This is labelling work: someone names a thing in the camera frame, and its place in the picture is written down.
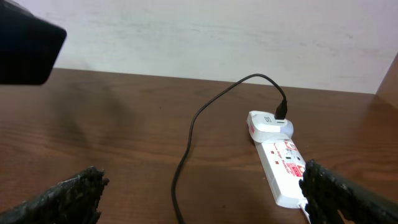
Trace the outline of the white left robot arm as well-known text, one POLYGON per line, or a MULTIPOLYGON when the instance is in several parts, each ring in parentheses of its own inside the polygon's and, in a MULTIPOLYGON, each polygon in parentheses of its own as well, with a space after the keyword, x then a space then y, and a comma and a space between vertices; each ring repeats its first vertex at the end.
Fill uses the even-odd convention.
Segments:
POLYGON ((1 84, 44 84, 66 37, 65 29, 1 0, 1 84))

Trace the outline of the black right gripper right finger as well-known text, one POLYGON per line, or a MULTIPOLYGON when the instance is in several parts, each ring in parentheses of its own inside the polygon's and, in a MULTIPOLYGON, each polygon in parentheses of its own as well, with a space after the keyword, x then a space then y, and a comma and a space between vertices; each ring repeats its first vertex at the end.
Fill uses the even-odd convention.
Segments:
POLYGON ((305 163, 299 181, 307 199, 309 222, 397 224, 397 204, 324 168, 314 160, 305 163))

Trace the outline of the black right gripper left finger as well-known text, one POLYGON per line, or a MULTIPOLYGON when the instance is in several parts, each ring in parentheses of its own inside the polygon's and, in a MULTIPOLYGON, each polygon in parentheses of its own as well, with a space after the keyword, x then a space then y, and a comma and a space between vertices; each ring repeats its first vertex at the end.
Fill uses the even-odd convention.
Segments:
POLYGON ((96 224, 97 210, 109 179, 91 166, 42 194, 1 212, 1 224, 96 224))

